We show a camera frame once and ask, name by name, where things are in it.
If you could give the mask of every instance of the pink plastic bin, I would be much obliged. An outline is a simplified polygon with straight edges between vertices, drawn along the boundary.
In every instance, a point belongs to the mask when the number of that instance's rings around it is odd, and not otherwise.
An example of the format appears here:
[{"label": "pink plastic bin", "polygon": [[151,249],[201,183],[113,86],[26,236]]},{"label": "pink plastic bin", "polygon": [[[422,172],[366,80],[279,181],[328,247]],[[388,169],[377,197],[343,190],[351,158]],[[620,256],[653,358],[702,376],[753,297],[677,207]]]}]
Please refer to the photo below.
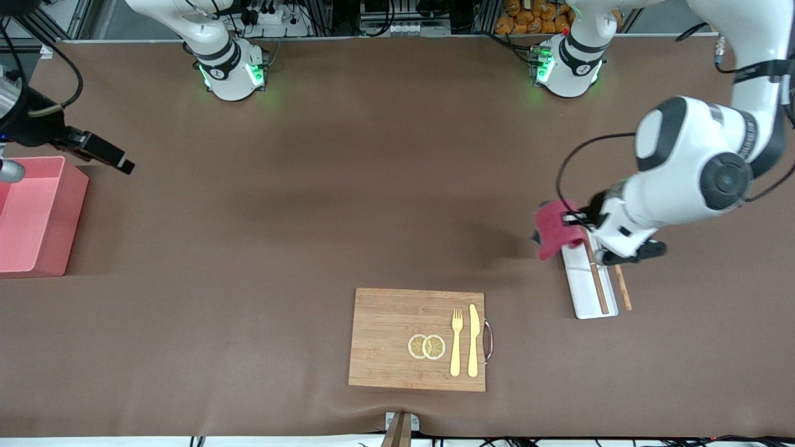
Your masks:
[{"label": "pink plastic bin", "polygon": [[10,160],[26,172],[19,183],[0,182],[0,278],[61,276],[88,176],[63,157]]}]

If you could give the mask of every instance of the bamboo cutting board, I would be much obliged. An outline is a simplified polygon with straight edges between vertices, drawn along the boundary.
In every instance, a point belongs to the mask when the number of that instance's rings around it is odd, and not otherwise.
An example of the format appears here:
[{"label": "bamboo cutting board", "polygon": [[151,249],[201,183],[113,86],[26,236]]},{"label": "bamboo cutting board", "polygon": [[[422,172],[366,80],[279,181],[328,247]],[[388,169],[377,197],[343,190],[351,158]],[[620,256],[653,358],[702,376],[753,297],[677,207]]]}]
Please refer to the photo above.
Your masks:
[{"label": "bamboo cutting board", "polygon": [[[480,319],[477,336],[478,375],[469,377],[469,305]],[[461,374],[450,375],[452,312],[463,313]],[[348,385],[414,390],[485,391],[483,354],[483,294],[429,290],[357,289],[351,338]],[[409,339],[414,334],[437,334],[446,349],[438,360],[414,359]]]}]

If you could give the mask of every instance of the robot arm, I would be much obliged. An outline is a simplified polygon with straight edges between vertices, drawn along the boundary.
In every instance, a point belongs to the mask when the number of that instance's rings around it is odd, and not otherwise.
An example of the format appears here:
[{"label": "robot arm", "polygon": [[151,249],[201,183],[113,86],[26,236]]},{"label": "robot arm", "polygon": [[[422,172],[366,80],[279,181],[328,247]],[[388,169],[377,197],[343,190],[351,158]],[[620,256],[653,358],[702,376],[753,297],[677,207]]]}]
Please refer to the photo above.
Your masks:
[{"label": "robot arm", "polygon": [[618,23],[612,10],[652,6],[664,0],[566,0],[576,20],[567,35],[557,34],[539,44],[548,48],[547,68],[536,82],[565,98],[580,96],[596,81],[602,56]]},{"label": "robot arm", "polygon": [[765,3],[688,0],[735,51],[731,106],[676,97],[643,118],[635,136],[639,172],[583,210],[605,248],[602,263],[661,254],[650,240],[659,228],[737,208],[753,180],[778,161],[786,144],[780,111],[793,63],[786,54],[793,3]]},{"label": "robot arm", "polygon": [[265,87],[267,54],[245,39],[232,38],[220,20],[219,12],[233,0],[126,1],[185,40],[199,61],[204,83],[219,98],[238,101]]},{"label": "robot arm", "polygon": [[[40,2],[0,0],[0,17],[29,14]],[[132,172],[135,164],[123,150],[92,132],[66,126],[64,107],[65,103],[56,104],[22,79],[12,81],[0,72],[0,155],[7,142],[26,147],[50,145],[81,160],[97,160],[125,174]],[[15,183],[24,176],[22,165],[0,157],[0,181]]]}]

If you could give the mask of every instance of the lemon slice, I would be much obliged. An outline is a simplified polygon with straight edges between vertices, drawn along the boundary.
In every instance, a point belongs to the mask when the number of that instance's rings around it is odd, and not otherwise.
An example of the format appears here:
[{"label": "lemon slice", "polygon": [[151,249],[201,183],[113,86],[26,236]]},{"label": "lemon slice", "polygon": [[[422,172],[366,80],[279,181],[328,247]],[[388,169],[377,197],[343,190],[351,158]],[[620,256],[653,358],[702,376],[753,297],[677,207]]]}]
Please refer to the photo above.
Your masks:
[{"label": "lemon slice", "polygon": [[444,355],[444,348],[444,340],[438,335],[427,336],[422,343],[422,353],[429,360],[441,359]]},{"label": "lemon slice", "polygon": [[422,352],[422,345],[424,342],[425,336],[422,334],[417,334],[409,338],[409,354],[417,360],[425,358],[425,354]]}]

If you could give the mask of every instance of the wooden stick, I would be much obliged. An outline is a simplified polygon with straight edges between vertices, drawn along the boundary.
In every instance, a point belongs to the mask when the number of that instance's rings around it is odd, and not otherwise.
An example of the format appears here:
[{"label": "wooden stick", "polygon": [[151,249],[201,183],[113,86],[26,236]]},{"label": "wooden stick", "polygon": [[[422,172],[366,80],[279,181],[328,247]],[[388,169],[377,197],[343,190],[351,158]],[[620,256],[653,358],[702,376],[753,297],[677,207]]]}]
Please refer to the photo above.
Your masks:
[{"label": "wooden stick", "polygon": [[615,265],[615,276],[619,279],[619,289],[621,289],[621,298],[624,300],[624,308],[632,310],[632,301],[630,301],[630,291],[626,289],[626,282],[624,282],[624,271],[621,270],[619,264]]},{"label": "wooden stick", "polygon": [[398,447],[400,445],[400,438],[403,434],[403,424],[405,423],[405,413],[399,411],[392,417],[392,422],[388,429],[381,447]]},{"label": "wooden stick", "polygon": [[594,277],[596,284],[596,294],[599,295],[599,307],[602,309],[602,314],[607,315],[610,310],[607,308],[607,299],[604,297],[604,288],[602,287],[602,278],[599,276],[599,266],[596,265],[594,259],[594,251],[591,248],[591,238],[585,235],[585,253],[588,254],[588,263],[591,264],[591,275]]},{"label": "wooden stick", "polygon": [[411,447],[411,414],[405,413],[397,447]]}]

